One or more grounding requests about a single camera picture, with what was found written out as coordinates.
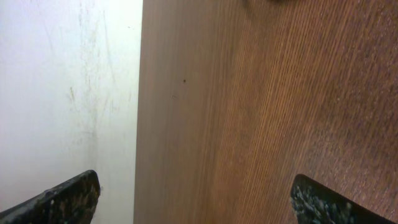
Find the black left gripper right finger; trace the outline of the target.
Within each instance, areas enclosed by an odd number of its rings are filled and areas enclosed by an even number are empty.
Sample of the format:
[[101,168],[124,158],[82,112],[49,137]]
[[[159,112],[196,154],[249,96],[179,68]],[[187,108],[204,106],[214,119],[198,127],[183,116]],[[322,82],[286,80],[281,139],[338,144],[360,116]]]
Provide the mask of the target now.
[[290,201],[298,224],[394,224],[303,174],[295,176]]

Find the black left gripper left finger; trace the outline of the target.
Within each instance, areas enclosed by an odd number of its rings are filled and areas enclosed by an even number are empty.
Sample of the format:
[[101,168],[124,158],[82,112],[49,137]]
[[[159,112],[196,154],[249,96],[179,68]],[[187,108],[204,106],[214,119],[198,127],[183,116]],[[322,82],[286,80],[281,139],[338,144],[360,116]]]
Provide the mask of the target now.
[[100,193],[97,173],[87,170],[1,212],[1,224],[90,224]]

